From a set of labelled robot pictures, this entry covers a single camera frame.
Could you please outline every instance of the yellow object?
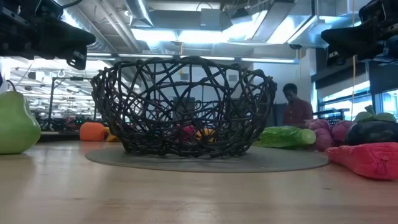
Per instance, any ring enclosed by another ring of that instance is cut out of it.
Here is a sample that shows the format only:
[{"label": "yellow object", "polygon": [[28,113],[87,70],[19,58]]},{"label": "yellow object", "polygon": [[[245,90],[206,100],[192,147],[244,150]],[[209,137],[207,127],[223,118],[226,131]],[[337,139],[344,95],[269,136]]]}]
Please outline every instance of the yellow object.
[{"label": "yellow object", "polygon": [[[203,137],[213,134],[213,131],[214,131],[213,129],[205,128],[203,130],[203,134],[204,134]],[[200,131],[197,131],[197,139],[202,139],[203,137],[200,134]],[[209,142],[213,142],[213,141],[214,141],[214,138],[209,139]]]},{"label": "yellow object", "polygon": [[111,130],[109,130],[108,127],[105,127],[105,132],[108,134],[108,137],[105,139],[105,141],[110,142],[110,141],[118,141],[118,137],[114,136],[111,134]]}]

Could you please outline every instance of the woven wire basket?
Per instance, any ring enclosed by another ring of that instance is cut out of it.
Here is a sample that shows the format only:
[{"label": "woven wire basket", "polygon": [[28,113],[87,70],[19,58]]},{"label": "woven wire basket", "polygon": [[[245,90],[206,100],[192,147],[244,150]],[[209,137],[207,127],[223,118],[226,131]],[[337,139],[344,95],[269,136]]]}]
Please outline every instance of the woven wire basket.
[{"label": "woven wire basket", "polygon": [[[175,81],[184,67],[188,81]],[[129,68],[136,73],[127,85],[122,72]],[[199,79],[198,68],[205,73]],[[228,81],[230,73],[236,82]],[[266,127],[277,89],[262,70],[200,57],[118,62],[91,84],[98,111],[127,152],[194,157],[244,155]]]}]

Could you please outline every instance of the ceiling duct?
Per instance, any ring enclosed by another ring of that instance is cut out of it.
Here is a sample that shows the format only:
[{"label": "ceiling duct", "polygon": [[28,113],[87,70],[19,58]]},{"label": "ceiling duct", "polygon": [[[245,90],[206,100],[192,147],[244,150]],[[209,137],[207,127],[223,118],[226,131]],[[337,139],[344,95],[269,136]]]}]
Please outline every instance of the ceiling duct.
[{"label": "ceiling duct", "polygon": [[159,41],[148,41],[147,42],[149,50],[152,52],[152,54],[166,54],[166,49],[163,45],[163,43]]},{"label": "ceiling duct", "polygon": [[369,1],[370,0],[315,1],[315,15],[292,36],[288,43],[299,44],[306,47],[327,47],[328,44],[321,38],[320,34],[327,29],[360,25],[361,21],[358,16],[358,11]]},{"label": "ceiling duct", "polygon": [[133,21],[135,29],[214,30],[222,31],[232,26],[231,19],[219,9],[196,11],[156,10],[149,12],[153,27],[142,21]]},{"label": "ceiling duct", "polygon": [[132,22],[134,22],[134,20],[140,20],[147,26],[153,26],[145,0],[125,0],[125,2],[132,17]]},{"label": "ceiling duct", "polygon": [[294,6],[295,0],[275,0],[252,39],[268,41]]},{"label": "ceiling duct", "polygon": [[272,1],[249,1],[248,4],[240,4],[226,11],[233,24],[252,21],[252,16],[258,12],[268,11]]},{"label": "ceiling duct", "polygon": [[[60,5],[69,4],[71,0],[55,0]],[[105,39],[102,33],[91,23],[91,21],[82,13],[78,7],[69,7],[65,10],[63,21],[73,26],[77,26],[96,37],[93,44],[87,46],[89,52],[116,52],[116,49]]]}]

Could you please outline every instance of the ceiling light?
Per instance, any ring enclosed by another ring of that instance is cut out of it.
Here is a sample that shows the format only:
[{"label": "ceiling light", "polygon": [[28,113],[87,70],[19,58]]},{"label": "ceiling light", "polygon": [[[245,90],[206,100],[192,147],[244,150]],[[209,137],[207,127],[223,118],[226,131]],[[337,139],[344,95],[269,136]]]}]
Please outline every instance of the ceiling light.
[{"label": "ceiling light", "polygon": [[65,82],[61,82],[60,80],[56,80],[56,83],[58,83],[58,85],[63,85],[63,86],[68,86],[69,84],[65,83]]},{"label": "ceiling light", "polygon": [[110,67],[109,64],[102,60],[88,60],[86,62],[86,71],[87,70],[98,71],[108,67]]},{"label": "ceiling light", "polygon": [[87,60],[115,61],[116,58],[112,58],[112,57],[90,57],[90,56],[87,56]]},{"label": "ceiling light", "polygon": [[173,30],[131,29],[131,32],[137,40],[146,42],[177,41]]},{"label": "ceiling light", "polygon": [[76,87],[67,87],[67,91],[70,91],[70,92],[74,92],[74,93],[78,93],[79,92],[79,89],[78,88],[76,88]]},{"label": "ceiling light", "polygon": [[[34,96],[37,98],[50,98],[51,94],[33,94],[33,93],[24,93],[24,96]],[[66,95],[66,94],[54,94],[54,98],[63,98],[63,97],[71,97],[71,98],[76,98],[76,99],[81,99],[81,100],[92,100],[92,96],[87,96],[87,95]]]},{"label": "ceiling light", "polygon": [[252,16],[254,22],[253,22],[253,25],[248,30],[248,32],[246,33],[246,40],[253,38],[254,34],[259,29],[261,23],[263,22],[264,18],[267,15],[267,13],[268,13],[268,10],[264,10],[261,12],[257,12]]},{"label": "ceiling light", "polygon": [[87,57],[110,57],[112,54],[109,53],[87,53]]},{"label": "ceiling light", "polygon": [[192,44],[213,44],[226,42],[227,39],[221,31],[184,30],[178,37],[178,41]]},{"label": "ceiling light", "polygon": [[226,41],[231,39],[231,41],[246,40],[246,34],[253,25],[253,21],[234,24],[230,28],[223,31],[223,38]]},{"label": "ceiling light", "polygon": [[293,42],[297,37],[299,37],[306,29],[310,27],[315,21],[317,20],[316,16],[312,16],[312,18],[304,24],[287,42],[290,44]]},{"label": "ceiling light", "polygon": [[[189,55],[181,55],[180,58],[184,58],[184,57],[189,57]],[[203,59],[207,59],[207,60],[235,60],[234,57],[217,57],[217,56],[200,56]]]},{"label": "ceiling light", "polygon": [[163,1],[151,1],[150,7],[153,10],[168,10],[168,11],[201,11],[201,9],[219,9],[219,2],[208,2],[201,3],[199,2],[189,1],[189,2],[181,2],[181,1],[167,1],[167,4],[164,4]]},{"label": "ceiling light", "polygon": [[337,20],[343,19],[342,17],[337,16],[319,16],[319,19],[324,20],[325,23],[336,22]]},{"label": "ceiling light", "polygon": [[291,16],[287,16],[267,40],[267,44],[284,44],[294,34],[294,31],[294,20]]},{"label": "ceiling light", "polygon": [[243,62],[263,62],[263,63],[295,63],[292,59],[276,59],[276,58],[242,58]]},{"label": "ceiling light", "polygon": [[361,24],[362,24],[362,22],[361,22],[361,21],[358,21],[358,22],[354,23],[354,26],[356,27],[356,26],[359,26],[359,25],[361,25]]},{"label": "ceiling light", "polygon": [[154,54],[119,54],[119,57],[127,58],[172,58],[172,55],[154,55]]}]

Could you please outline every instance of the person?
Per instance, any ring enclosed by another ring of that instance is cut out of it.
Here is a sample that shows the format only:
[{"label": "person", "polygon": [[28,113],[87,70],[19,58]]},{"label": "person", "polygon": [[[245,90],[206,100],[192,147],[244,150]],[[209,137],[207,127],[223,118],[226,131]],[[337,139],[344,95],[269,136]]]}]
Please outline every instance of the person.
[{"label": "person", "polygon": [[311,104],[297,97],[297,86],[293,83],[286,84],[283,91],[289,102],[284,111],[283,125],[304,128],[306,120],[313,119]]}]

